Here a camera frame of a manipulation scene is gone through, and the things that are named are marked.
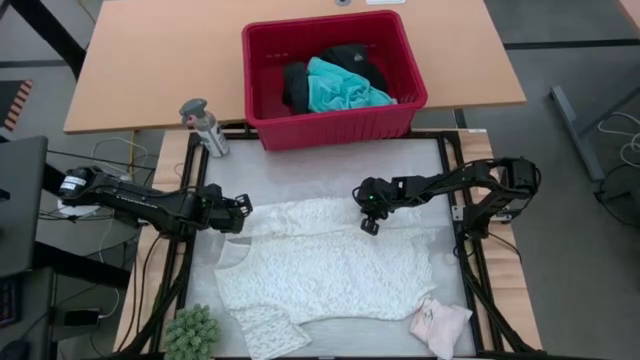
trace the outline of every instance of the gray floor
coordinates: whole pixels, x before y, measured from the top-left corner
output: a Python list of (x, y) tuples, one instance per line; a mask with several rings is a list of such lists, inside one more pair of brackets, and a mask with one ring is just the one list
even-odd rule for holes
[[(74, 0), (44, 2), (74, 37), (86, 45), (92, 23), (78, 3)], [(95, 16), (100, 0), (86, 2)], [(486, 3), (504, 42), (635, 36), (613, 0), (486, 0)], [(59, 58), (11, 10), (0, 22), (0, 49), (0, 61)], [(616, 222), (595, 201), (594, 185), (548, 92), (551, 86), (562, 85), (580, 112), (598, 101), (608, 87), (615, 86), (616, 76), (640, 62), (640, 47), (521, 50), (509, 52), (509, 57), (528, 103), (465, 113), (469, 127), (489, 130), (496, 156), (523, 155), (542, 170), (539, 195), (513, 227), (543, 345), (558, 355), (637, 358), (634, 341), (640, 334), (640, 313), (636, 310), (640, 304), (640, 232)], [(14, 132), (15, 138), (43, 134), (49, 137), (51, 149), (88, 155), (91, 146), (100, 139), (129, 136), (128, 133), (64, 135), (61, 129), (75, 86), (69, 69), (0, 69), (0, 80), (25, 78), (34, 80), (35, 86)], [(634, 99), (624, 110), (639, 116), (640, 99)], [(423, 113), (415, 124), (455, 126), (451, 111)], [(623, 121), (615, 121), (612, 126), (638, 131)], [(138, 138), (151, 153), (157, 154), (161, 136), (159, 132), (143, 131)], [(626, 139), (593, 136), (605, 168), (620, 163), (617, 151)], [(112, 144), (105, 146), (100, 155), (126, 161), (128, 149)], [(51, 156), (49, 161), (60, 168), (85, 164), (57, 156)], [(623, 172), (613, 182), (632, 181), (639, 181), (637, 171)], [(53, 201), (45, 195), (42, 208), (53, 208)], [(640, 214), (627, 206), (616, 209), (627, 218), (640, 220)], [(89, 254), (97, 250), (106, 227), (106, 222), (41, 223), (38, 237), (68, 251)], [(107, 243), (116, 244), (132, 233), (132, 229), (116, 224)], [(111, 251), (107, 261), (119, 264), (120, 251)], [(87, 286), (63, 280), (59, 298)], [(78, 303), (65, 307), (92, 304), (110, 309), (114, 301), (115, 294), (110, 289), (96, 288), (78, 298)], [(107, 319), (94, 335), (103, 353), (108, 352), (113, 343), (118, 316), (116, 313)], [(64, 341), (62, 350), (67, 359), (96, 356), (86, 338)]]

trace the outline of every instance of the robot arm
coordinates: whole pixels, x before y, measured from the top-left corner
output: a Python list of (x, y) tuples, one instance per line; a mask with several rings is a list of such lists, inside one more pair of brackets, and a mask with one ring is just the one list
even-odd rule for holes
[[(491, 175), (493, 169), (499, 170), (499, 181)], [(485, 238), (491, 217), (513, 200), (529, 201), (538, 192), (539, 178), (540, 170), (528, 160), (488, 159), (472, 161), (432, 177), (395, 177), (391, 183), (370, 177), (354, 189), (353, 195), (367, 215), (360, 228), (376, 235), (380, 228), (376, 221), (386, 219), (396, 209), (426, 204), (440, 194), (472, 187), (487, 188), (491, 192), (478, 204), (465, 207), (462, 216), (463, 229), (468, 236)]]
[(163, 192), (123, 181), (98, 167), (80, 167), (66, 175), (58, 194), (64, 205), (101, 205), (123, 211), (148, 221), (163, 236), (209, 227), (237, 234), (253, 211), (248, 195), (225, 198), (215, 184)]

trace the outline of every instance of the white lace top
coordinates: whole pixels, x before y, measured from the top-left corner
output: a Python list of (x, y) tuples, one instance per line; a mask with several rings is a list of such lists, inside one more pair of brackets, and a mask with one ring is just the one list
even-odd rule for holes
[[(332, 211), (324, 220), (290, 216), (327, 208)], [(253, 359), (276, 358), (308, 344), (312, 339), (298, 325), (309, 321), (404, 319), (435, 287), (426, 246), (435, 230), (385, 223), (373, 237), (359, 229), (357, 212), (355, 223), (340, 214), (347, 210), (357, 211), (357, 205), (319, 199), (257, 207), (245, 229), (251, 245), (227, 239), (220, 264), (246, 257), (215, 271), (218, 290)]]

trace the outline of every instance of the fabric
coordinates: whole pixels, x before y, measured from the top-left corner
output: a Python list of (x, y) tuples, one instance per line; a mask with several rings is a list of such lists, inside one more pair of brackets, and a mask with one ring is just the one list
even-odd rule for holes
[(411, 322), (411, 333), (425, 342), (439, 358), (453, 358), (453, 348), (473, 313), (463, 307), (445, 306), (425, 299)]
[(305, 346), (312, 339), (300, 325), (310, 321), (404, 319), (435, 287), (426, 244), (438, 230), (413, 222), (372, 237), (359, 229), (362, 215), (346, 200), (256, 207), (247, 220), (257, 219), (245, 227), (251, 244), (227, 237), (215, 276), (253, 359)]
[(303, 62), (285, 66), (282, 102), (291, 106), (295, 115), (309, 113), (309, 81), (307, 67)]
[(374, 88), (387, 92), (387, 80), (378, 68), (369, 61), (367, 48), (361, 44), (334, 46), (320, 54), (320, 59), (338, 65), (369, 80)]
[(309, 74), (309, 110), (316, 113), (393, 104), (389, 95), (364, 77), (313, 57)]

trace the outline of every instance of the carpet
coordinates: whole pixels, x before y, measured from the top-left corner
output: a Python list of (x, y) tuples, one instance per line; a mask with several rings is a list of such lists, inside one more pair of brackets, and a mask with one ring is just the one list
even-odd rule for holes
[(0, 121), (8, 131), (18, 125), (32, 87), (31, 80), (0, 81)]

